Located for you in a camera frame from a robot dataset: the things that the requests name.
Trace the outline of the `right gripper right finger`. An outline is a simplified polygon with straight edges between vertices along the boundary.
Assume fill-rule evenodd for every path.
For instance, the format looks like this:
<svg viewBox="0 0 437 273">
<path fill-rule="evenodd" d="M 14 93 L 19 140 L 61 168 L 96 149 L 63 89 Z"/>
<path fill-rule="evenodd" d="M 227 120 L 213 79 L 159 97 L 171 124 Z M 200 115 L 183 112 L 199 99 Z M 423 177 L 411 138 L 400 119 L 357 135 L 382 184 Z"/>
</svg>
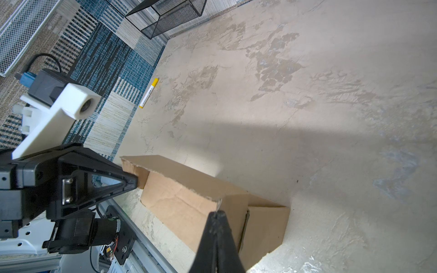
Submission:
<svg viewBox="0 0 437 273">
<path fill-rule="evenodd" d="M 216 236 L 216 272 L 217 273 L 244 273 L 237 248 L 235 246 L 232 230 L 224 211 L 215 213 Z"/>
</svg>

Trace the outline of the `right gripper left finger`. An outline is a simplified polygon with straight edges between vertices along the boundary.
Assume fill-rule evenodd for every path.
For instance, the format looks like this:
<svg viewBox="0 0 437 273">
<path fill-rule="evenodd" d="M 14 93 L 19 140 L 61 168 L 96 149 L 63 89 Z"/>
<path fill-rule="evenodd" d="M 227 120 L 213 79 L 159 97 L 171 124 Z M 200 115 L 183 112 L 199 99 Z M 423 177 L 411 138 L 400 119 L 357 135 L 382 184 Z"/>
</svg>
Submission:
<svg viewBox="0 0 437 273">
<path fill-rule="evenodd" d="M 205 228 L 189 273 L 215 273 L 217 271 L 217 212 L 208 215 Z"/>
</svg>

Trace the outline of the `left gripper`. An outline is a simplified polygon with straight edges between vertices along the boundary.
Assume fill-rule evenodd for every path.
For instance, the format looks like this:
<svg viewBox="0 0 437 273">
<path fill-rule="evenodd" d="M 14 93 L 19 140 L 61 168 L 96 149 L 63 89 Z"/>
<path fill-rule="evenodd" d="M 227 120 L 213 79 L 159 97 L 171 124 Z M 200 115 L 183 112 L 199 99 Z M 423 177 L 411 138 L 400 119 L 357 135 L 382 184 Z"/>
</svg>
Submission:
<svg viewBox="0 0 437 273">
<path fill-rule="evenodd" d="M 81 144 L 13 159 L 1 151 L 1 238 L 46 210 L 61 220 L 137 188 L 138 177 Z"/>
</svg>

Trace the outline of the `brown cardboard box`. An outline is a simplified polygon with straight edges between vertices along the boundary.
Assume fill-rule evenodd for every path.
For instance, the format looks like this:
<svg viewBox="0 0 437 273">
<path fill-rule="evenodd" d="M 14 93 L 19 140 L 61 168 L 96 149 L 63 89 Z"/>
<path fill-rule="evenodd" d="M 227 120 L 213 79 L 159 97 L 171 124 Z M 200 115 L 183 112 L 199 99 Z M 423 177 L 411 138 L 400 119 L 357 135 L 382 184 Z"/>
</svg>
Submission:
<svg viewBox="0 0 437 273">
<path fill-rule="evenodd" d="M 124 156 L 138 177 L 140 202 L 191 250 L 199 248 L 211 212 L 225 212 L 245 269 L 281 246 L 290 208 L 160 155 Z"/>
</svg>

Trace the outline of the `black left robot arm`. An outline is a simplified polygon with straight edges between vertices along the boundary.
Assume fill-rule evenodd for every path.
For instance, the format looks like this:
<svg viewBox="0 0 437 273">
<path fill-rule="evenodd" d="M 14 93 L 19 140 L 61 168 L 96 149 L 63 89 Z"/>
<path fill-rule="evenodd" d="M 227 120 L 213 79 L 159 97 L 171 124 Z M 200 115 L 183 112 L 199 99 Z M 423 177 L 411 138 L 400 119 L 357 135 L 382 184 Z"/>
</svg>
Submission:
<svg viewBox="0 0 437 273">
<path fill-rule="evenodd" d="M 121 222 L 97 218 L 92 207 L 136 189 L 138 179 L 79 143 L 14 159 L 1 151 L 1 238 L 42 213 L 54 224 L 42 246 L 49 253 L 80 254 L 119 243 Z"/>
</svg>

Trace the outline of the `yellow white marker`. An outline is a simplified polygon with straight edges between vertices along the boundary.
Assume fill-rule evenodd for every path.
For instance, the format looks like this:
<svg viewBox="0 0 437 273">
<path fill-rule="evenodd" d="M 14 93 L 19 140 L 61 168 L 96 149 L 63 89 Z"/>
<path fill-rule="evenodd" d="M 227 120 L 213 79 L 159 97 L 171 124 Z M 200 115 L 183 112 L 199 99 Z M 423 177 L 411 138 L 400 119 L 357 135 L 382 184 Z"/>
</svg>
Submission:
<svg viewBox="0 0 437 273">
<path fill-rule="evenodd" d="M 154 90 L 154 88 L 157 86 L 159 82 L 159 78 L 155 78 L 154 81 L 152 82 L 152 84 L 150 85 L 149 89 L 147 90 L 147 92 L 145 93 L 144 97 L 142 98 L 140 104 L 139 104 L 139 108 L 143 109 L 147 100 L 149 99 L 152 91 Z"/>
</svg>

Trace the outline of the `aluminium mounting rail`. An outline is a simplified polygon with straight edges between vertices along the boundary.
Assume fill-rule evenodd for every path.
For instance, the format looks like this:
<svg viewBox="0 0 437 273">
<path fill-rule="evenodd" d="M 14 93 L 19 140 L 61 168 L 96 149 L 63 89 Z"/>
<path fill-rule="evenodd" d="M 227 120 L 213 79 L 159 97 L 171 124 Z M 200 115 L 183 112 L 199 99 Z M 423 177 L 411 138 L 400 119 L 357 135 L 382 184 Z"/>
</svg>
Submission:
<svg viewBox="0 0 437 273">
<path fill-rule="evenodd" d="M 114 200 L 65 220 L 38 216 L 17 238 L 1 238 L 3 273 L 174 271 Z"/>
</svg>

